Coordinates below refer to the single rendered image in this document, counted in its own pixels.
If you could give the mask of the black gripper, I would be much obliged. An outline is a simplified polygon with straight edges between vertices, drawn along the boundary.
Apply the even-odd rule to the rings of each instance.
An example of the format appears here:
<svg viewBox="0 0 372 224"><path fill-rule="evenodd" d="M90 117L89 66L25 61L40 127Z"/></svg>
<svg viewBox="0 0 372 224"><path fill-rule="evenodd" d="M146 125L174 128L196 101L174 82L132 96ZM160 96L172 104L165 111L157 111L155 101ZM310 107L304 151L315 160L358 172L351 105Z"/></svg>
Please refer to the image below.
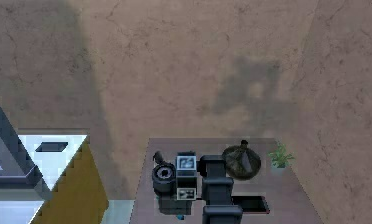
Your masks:
<svg viewBox="0 0 372 224"><path fill-rule="evenodd" d="M190 215L191 202L177 199L175 166L166 162L160 151L154 154L153 161L156 165L151 177L159 212L164 215Z"/></svg>

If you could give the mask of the dark green round pot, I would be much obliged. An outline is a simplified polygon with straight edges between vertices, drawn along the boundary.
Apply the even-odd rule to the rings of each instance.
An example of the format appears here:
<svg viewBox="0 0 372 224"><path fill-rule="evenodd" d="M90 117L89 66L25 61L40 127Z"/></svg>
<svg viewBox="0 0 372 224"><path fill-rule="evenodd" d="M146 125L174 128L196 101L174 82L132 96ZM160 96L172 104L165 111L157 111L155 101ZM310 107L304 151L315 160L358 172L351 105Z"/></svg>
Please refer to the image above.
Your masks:
<svg viewBox="0 0 372 224"><path fill-rule="evenodd" d="M261 158L250 147L247 140L226 148L222 153L226 173L240 181L250 180L261 169Z"/></svg>

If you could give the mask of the ochre yellow panel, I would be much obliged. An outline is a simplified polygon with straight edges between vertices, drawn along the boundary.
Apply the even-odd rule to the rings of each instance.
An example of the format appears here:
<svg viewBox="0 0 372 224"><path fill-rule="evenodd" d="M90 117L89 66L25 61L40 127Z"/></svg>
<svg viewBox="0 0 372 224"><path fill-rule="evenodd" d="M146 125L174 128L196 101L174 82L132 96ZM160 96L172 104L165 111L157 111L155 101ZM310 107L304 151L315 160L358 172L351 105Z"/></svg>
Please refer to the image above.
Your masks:
<svg viewBox="0 0 372 224"><path fill-rule="evenodd" d="M29 224L101 224L109 207L100 174L86 138L52 189L52 197Z"/></svg>

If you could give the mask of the black tablet with red edge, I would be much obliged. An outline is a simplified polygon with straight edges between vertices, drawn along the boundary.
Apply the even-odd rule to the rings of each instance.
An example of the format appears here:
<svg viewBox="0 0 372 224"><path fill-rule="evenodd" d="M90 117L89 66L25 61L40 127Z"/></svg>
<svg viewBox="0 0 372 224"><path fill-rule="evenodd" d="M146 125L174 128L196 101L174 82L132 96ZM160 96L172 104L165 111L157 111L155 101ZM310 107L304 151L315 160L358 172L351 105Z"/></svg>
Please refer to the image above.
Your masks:
<svg viewBox="0 0 372 224"><path fill-rule="evenodd" d="M269 214L270 209L264 196L233 196L232 201L244 213Z"/></svg>

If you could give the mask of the white table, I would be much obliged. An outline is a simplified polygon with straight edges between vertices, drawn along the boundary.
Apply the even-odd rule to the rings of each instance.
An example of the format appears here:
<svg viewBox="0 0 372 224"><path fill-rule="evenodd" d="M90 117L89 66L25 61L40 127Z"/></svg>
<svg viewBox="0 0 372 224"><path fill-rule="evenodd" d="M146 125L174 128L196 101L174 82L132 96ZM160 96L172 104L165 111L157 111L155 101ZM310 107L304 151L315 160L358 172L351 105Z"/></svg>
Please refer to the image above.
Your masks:
<svg viewBox="0 0 372 224"><path fill-rule="evenodd" d="M86 139L86 135L20 135L19 138L33 162L39 167L47 186L52 189ZM68 146L62 152L36 152L42 142L67 142Z"/></svg>

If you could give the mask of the black remote control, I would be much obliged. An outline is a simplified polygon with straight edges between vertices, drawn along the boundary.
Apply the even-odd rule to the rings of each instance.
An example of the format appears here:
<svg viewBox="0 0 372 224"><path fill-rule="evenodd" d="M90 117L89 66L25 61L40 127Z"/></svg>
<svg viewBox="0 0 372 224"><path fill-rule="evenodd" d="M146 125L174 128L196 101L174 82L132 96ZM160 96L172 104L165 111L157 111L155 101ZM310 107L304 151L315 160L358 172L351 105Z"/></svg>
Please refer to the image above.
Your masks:
<svg viewBox="0 0 372 224"><path fill-rule="evenodd" d="M67 142L42 142L36 152L62 152L67 146Z"/></svg>

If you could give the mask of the small green house plant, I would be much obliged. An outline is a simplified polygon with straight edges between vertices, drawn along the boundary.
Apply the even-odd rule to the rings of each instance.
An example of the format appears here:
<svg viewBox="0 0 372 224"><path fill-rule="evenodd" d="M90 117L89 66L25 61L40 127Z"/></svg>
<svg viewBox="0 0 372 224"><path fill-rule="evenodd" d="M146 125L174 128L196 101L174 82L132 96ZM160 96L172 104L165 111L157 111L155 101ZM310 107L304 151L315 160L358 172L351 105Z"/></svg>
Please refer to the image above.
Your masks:
<svg viewBox="0 0 372 224"><path fill-rule="evenodd" d="M276 142L276 149L268 153L271 162L271 172L281 174L285 171L295 159L292 153L289 153L285 144Z"/></svg>

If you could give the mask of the grey brown table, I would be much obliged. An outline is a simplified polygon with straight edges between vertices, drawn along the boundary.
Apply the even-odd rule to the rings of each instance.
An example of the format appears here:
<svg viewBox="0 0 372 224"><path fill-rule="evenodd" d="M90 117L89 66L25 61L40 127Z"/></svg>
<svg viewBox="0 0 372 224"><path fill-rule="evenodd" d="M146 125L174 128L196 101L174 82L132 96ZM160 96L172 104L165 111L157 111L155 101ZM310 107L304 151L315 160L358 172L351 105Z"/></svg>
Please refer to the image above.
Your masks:
<svg viewBox="0 0 372 224"><path fill-rule="evenodd" d="M152 186L153 155L159 151L165 160L174 162L179 152L194 151L197 156L220 155L239 138L152 138L149 140L138 185L130 224L202 224L205 203L195 201L191 214L183 221L163 215ZM272 138L250 138L249 147L261 158L261 170L249 181L237 181L235 195L261 195L270 209L268 214L245 214L241 224L323 224L292 169L275 168L268 153L276 148Z"/></svg>

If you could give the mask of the dark grey angular frame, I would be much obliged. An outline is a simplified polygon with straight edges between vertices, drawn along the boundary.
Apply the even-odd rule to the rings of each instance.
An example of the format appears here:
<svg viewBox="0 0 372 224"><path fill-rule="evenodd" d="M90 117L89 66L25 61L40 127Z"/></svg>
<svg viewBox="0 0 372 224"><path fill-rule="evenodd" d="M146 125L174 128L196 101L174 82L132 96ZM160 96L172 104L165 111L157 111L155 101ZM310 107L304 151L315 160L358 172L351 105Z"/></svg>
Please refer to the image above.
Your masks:
<svg viewBox="0 0 372 224"><path fill-rule="evenodd" d="M0 106L0 201L49 200L52 192Z"/></svg>

